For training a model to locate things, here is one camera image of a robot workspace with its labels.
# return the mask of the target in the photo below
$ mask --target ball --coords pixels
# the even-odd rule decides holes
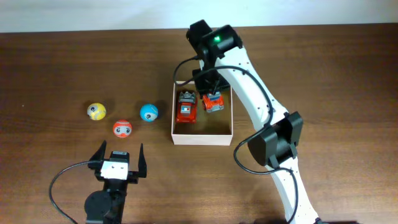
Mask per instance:
[[[113,125],[113,134],[119,138],[126,138],[131,134],[132,126],[126,120],[119,120]]]
[[[142,106],[139,114],[144,121],[153,122],[159,115],[159,112],[155,105],[147,104]]]
[[[106,115],[106,109],[101,103],[93,103],[87,108],[87,114],[90,119],[99,121]]]

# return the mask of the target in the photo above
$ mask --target white wall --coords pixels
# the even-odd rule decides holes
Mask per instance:
[[[398,22],[398,0],[0,0],[0,32]]]

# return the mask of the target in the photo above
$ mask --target wooden table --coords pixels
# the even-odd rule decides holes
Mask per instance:
[[[302,179],[324,220],[397,223],[398,24],[237,28],[257,72],[305,124],[298,147]],[[140,143],[148,177],[128,188],[124,223],[252,223],[284,218],[269,176],[234,162],[254,132],[234,96],[230,147],[174,146],[170,137],[172,71],[194,55],[185,30],[0,34],[0,222],[68,223],[48,198],[53,176],[86,161],[108,141],[131,154]],[[197,63],[180,71],[187,79]],[[89,102],[108,109],[86,115]],[[144,103],[160,119],[139,117]],[[118,119],[134,126],[112,134]],[[242,162],[259,169],[247,147]],[[87,196],[102,189],[79,167],[59,178],[54,197],[83,223]]]

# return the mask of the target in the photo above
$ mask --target box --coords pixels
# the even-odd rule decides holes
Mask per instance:
[[[181,90],[195,90],[195,82],[185,86],[173,88],[173,111],[172,111],[172,139],[176,145],[215,145],[229,146],[233,137],[233,103],[232,88],[221,94],[224,98],[224,109],[207,113],[201,105],[199,93],[197,93],[197,122],[176,123],[177,93]]]

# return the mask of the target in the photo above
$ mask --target red toy car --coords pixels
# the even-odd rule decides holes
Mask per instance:
[[[203,101],[201,103],[203,109],[207,111],[207,113],[224,109],[224,99],[219,91],[214,95],[211,93],[203,95]]]
[[[181,91],[178,98],[177,123],[197,122],[197,97],[195,92]]]

